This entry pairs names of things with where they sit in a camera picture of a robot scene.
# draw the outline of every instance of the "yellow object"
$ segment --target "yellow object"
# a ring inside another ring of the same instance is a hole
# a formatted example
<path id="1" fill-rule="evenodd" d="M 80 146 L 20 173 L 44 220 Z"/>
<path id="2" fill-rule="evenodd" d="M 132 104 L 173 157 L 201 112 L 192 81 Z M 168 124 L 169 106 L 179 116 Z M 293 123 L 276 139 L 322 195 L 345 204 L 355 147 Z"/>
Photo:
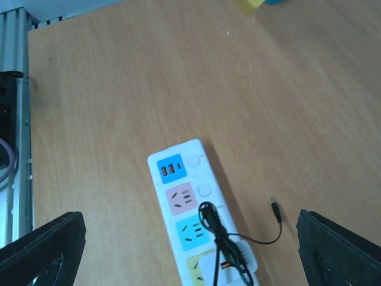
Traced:
<path id="1" fill-rule="evenodd" d="M 234 4 L 246 16 L 249 16 L 255 9 L 257 9 L 265 0 L 233 0 Z"/>
<path id="2" fill-rule="evenodd" d="M 214 252 L 214 249 L 205 251 L 201 254 L 192 256 L 186 260 L 186 265 L 188 266 L 190 277 L 192 278 L 193 286 L 205 286 L 204 279 L 200 268 L 198 267 L 198 261 L 204 255 Z"/>

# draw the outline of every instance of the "blue object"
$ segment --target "blue object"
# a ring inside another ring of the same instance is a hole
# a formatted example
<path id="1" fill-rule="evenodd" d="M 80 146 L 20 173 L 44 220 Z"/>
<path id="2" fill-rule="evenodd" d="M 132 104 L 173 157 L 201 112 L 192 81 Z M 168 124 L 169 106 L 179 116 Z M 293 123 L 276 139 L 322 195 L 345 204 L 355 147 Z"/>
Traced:
<path id="1" fill-rule="evenodd" d="M 273 4 L 278 4 L 280 2 L 283 2 L 283 1 L 286 1 L 286 0 L 266 0 L 265 3 L 273 5 Z"/>
<path id="2" fill-rule="evenodd" d="M 162 159 L 157 162 L 161 180 L 167 184 L 186 176 L 186 170 L 180 154 Z"/>
<path id="3" fill-rule="evenodd" d="M 176 229 L 184 251 L 199 247 L 210 241 L 208 231 L 200 223 L 197 214 L 177 222 Z"/>

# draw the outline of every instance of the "wooden table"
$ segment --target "wooden table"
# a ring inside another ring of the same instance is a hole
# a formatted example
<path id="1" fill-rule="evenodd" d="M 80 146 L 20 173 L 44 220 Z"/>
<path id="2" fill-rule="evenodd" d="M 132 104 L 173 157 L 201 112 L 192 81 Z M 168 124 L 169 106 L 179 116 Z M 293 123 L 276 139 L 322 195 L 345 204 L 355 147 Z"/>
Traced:
<path id="1" fill-rule="evenodd" d="M 36 226 L 83 212 L 76 285 L 179 285 L 146 158 L 200 138 L 262 285 L 315 210 L 381 244 L 379 1 L 126 1 L 29 34 Z"/>

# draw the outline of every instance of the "black wire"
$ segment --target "black wire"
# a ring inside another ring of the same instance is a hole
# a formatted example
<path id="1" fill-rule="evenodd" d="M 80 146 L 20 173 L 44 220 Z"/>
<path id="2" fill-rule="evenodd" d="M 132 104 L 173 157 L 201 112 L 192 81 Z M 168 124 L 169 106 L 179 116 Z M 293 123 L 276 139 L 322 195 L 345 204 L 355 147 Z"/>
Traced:
<path id="1" fill-rule="evenodd" d="M 15 77 L 16 79 L 22 79 L 24 77 L 24 73 L 16 70 L 0 71 L 0 76 Z"/>
<path id="2" fill-rule="evenodd" d="M 216 243 L 216 246 L 217 246 L 213 286 L 217 286 L 217 283 L 218 283 L 218 271 L 219 271 L 218 264 L 220 262 L 220 251 L 223 253 L 226 259 L 226 262 L 238 270 L 245 285 L 246 286 L 254 285 L 253 278 L 247 266 L 246 258 L 243 256 L 241 250 L 238 248 L 236 243 L 233 242 L 231 239 L 229 239 L 229 235 L 238 235 L 240 237 L 245 238 L 246 240 L 252 241 L 253 243 L 259 243 L 264 245 L 275 243 L 282 234 L 282 219 L 280 217 L 279 209 L 277 208 L 277 210 L 275 210 L 273 207 L 273 210 L 278 219 L 279 226 L 280 226 L 279 235 L 277 236 L 275 240 L 272 240 L 272 241 L 258 241 L 258 240 L 253 240 L 252 238 L 247 237 L 246 235 L 228 233 L 226 231 L 226 228 L 221 224 L 221 220 L 218 215 L 217 208 L 215 207 L 213 203 L 209 201 L 205 201 L 199 205 L 198 218 L 201 224 L 203 225 L 203 227 L 214 234 L 215 236 L 214 242 Z"/>

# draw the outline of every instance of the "white power strip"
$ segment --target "white power strip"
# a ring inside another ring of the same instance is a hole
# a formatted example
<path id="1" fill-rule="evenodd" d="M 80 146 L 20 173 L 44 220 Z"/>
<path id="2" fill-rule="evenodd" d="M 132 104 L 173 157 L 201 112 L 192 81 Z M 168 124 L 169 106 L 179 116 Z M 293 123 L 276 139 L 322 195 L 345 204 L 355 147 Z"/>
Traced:
<path id="1" fill-rule="evenodd" d="M 148 157 L 148 166 L 182 284 L 209 286 L 202 276 L 205 269 L 201 272 L 198 264 L 203 256 L 206 261 L 216 256 L 216 245 L 213 235 L 199 221 L 198 206 L 203 201 L 210 201 L 217 207 L 227 231 L 235 233 L 237 229 L 201 141 L 193 139 L 152 154 Z M 258 286 L 254 275 L 258 267 L 255 256 L 248 244 L 248 247 L 241 242 L 238 245 L 248 261 L 255 286 Z M 214 263 L 209 269 L 212 276 Z M 233 278 L 234 272 L 229 274 L 226 271 L 230 269 L 220 269 L 219 285 L 231 285 L 231 282 L 243 285 Z"/>

